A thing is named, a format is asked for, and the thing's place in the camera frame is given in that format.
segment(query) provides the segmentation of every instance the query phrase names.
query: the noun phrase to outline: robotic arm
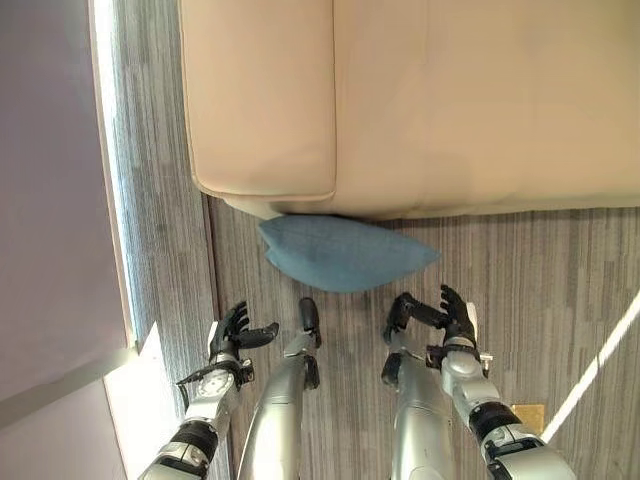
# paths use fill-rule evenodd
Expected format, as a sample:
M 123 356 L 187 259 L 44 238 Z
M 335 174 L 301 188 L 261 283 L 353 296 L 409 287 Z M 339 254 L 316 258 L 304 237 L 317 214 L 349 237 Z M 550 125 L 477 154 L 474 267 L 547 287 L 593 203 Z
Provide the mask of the robotic arm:
M 500 399 L 488 379 L 489 355 L 477 349 L 475 306 L 442 286 L 441 307 L 436 310 L 404 293 L 396 298 L 387 320 L 385 340 L 404 330 L 410 318 L 444 329 L 442 345 L 428 346 L 426 364 L 440 371 L 442 390 L 464 424 L 475 435 L 492 478 L 497 480 L 572 480 L 576 476 L 566 461 L 548 447 Z
M 247 304 L 233 307 L 212 327 L 209 365 L 178 382 L 185 403 L 185 420 L 169 443 L 160 449 L 141 480 L 198 480 L 207 478 L 218 441 L 227 435 L 232 412 L 240 404 L 240 388 L 253 381 L 251 360 L 240 360 L 239 350 L 267 345 L 279 325 L 249 330 Z M 197 382 L 190 403 L 186 385 Z

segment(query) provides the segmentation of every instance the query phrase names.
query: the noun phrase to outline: floor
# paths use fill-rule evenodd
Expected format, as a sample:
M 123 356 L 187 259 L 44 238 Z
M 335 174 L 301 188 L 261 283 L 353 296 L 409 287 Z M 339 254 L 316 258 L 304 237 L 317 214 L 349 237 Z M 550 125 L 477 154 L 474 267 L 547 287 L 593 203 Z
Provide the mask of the floor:
M 504 399 L 543 403 L 549 417 L 640 288 L 640 209 L 386 223 L 439 249 L 442 259 L 421 274 L 341 295 L 272 267 L 256 218 L 213 199 L 209 210 L 220 305 L 248 299 L 256 323 L 281 322 L 275 344 L 250 352 L 256 382 L 246 387 L 233 419 L 236 465 L 261 387 L 294 335 L 298 299 L 310 295 L 318 304 L 321 386 L 305 400 L 303 479 L 387 478 L 394 393 L 379 378 L 386 356 L 379 332 L 402 291 L 437 305 L 439 284 L 447 282 L 473 301 L 479 344 L 495 356 L 491 376 Z M 426 342 L 425 330 L 413 334 Z M 551 442 L 580 479 L 640 478 L 639 357 L 635 325 Z M 454 442 L 459 478 L 484 478 L 474 440 L 459 422 Z
M 408 290 L 436 303 L 446 281 L 478 307 L 480 345 L 496 357 L 505 400 L 555 412 L 640 288 L 640 209 L 524 213 L 393 222 L 442 251 L 440 262 L 370 292 L 334 295 L 280 274 L 264 259 L 258 220 L 203 197 L 191 183 L 181 103 L 175 2 L 109 2 L 115 175 L 138 335 L 157 322 L 172 379 L 199 367 L 211 320 L 247 299 L 254 321 L 281 322 L 279 339 L 251 352 L 256 382 L 233 419 L 235 465 L 268 372 L 313 296 L 325 343 L 320 389 L 306 396 L 302 479 L 382 479 L 390 470 L 394 393 L 379 374 L 379 329 Z M 424 329 L 412 332 L 426 342 Z M 581 479 L 640 478 L 640 327 L 601 369 L 552 445 Z M 484 478 L 470 435 L 455 425 L 459 478 Z M 225 447 L 215 478 L 231 478 Z

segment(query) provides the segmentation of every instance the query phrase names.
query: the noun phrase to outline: leather upholstery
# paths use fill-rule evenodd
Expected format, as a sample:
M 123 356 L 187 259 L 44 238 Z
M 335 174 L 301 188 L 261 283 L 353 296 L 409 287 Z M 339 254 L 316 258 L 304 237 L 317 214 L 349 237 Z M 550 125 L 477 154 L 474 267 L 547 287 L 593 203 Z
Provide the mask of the leather upholstery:
M 640 205 L 638 14 L 183 1 L 194 178 L 262 217 Z

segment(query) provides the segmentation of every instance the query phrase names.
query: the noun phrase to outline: blue cushion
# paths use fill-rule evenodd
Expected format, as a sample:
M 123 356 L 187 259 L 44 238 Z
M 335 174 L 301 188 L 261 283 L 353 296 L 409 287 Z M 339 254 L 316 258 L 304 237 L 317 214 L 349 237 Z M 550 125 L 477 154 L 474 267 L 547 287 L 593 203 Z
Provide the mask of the blue cushion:
M 267 259 L 296 280 L 328 292 L 358 292 L 422 270 L 440 254 L 380 227 L 325 215 L 289 215 L 260 224 Z

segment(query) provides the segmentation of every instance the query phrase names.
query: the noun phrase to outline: sofa armrest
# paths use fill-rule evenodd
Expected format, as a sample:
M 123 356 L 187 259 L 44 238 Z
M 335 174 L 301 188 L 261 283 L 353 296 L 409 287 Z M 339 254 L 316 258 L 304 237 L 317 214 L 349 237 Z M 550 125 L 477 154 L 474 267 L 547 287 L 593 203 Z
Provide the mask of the sofa armrest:
M 318 200 L 335 187 L 331 0 L 183 0 L 194 180 L 224 198 Z

